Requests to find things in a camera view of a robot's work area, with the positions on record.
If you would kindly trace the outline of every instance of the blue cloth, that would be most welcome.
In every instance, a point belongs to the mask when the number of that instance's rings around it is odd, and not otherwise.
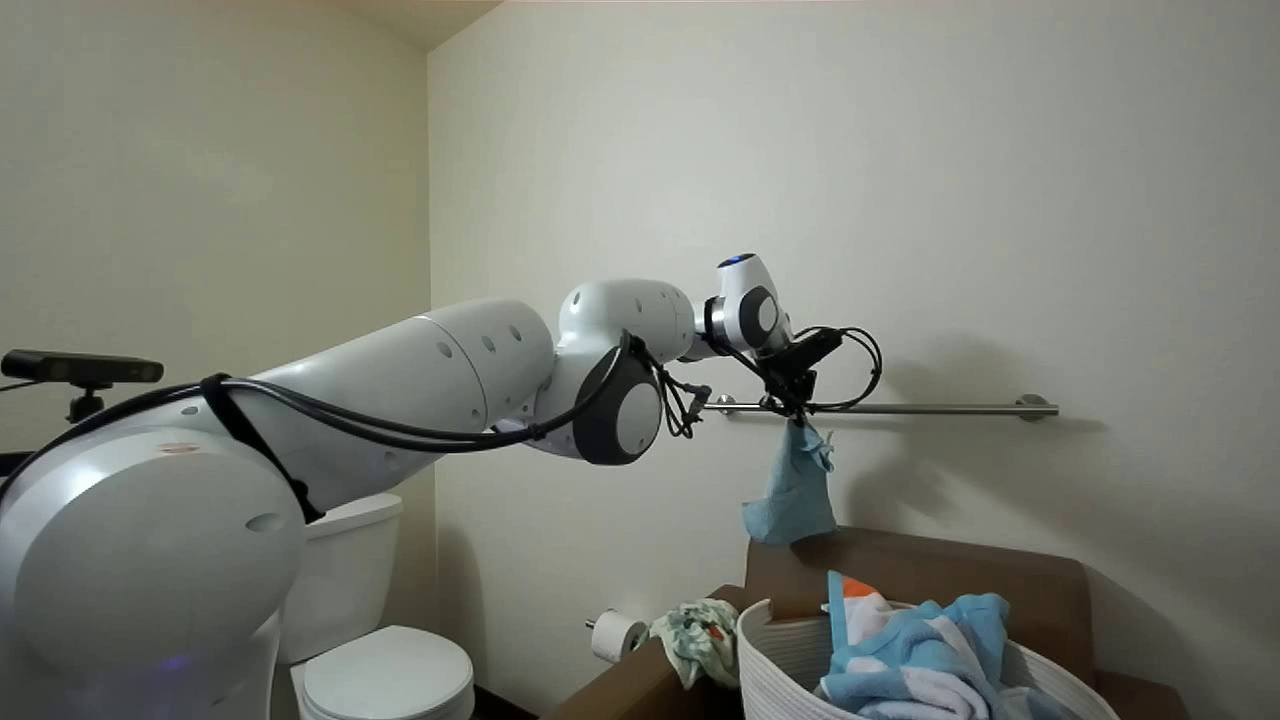
[[[866,720],[1071,720],[1062,705],[1037,688],[1002,688],[1002,611],[1008,603],[991,591],[961,597],[946,608],[915,603],[856,645],[840,645],[840,628],[831,618],[831,666],[820,678],[820,691]]]
[[[745,529],[758,544],[791,544],[835,529],[829,496],[829,443],[813,424],[789,424],[785,449],[766,471],[766,496],[745,504]]]

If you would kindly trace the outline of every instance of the toilet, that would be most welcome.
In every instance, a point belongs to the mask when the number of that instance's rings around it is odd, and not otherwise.
[[[442,636],[389,623],[398,496],[365,496],[309,525],[301,571],[281,608],[305,720],[469,720],[471,658]]]

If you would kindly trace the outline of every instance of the toilet tank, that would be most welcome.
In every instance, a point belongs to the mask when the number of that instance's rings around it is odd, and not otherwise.
[[[365,496],[309,525],[281,608],[281,662],[301,662],[371,633],[395,569],[398,496]]]

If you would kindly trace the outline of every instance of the toilet paper roll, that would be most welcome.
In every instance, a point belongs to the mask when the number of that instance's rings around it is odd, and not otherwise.
[[[642,645],[648,628],[618,611],[600,611],[591,623],[591,655],[615,662]]]

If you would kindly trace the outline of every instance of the robotic arm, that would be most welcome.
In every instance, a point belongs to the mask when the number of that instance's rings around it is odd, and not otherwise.
[[[730,255],[699,306],[657,280],[582,283],[553,341],[524,305],[464,305],[252,378],[103,408],[2,485],[0,697],[77,717],[55,705],[85,688],[113,705],[157,672],[193,675],[275,611],[309,512],[448,453],[529,443],[628,463],[663,411],[695,414],[666,361],[764,368],[773,352],[789,352],[789,328],[766,266]]]

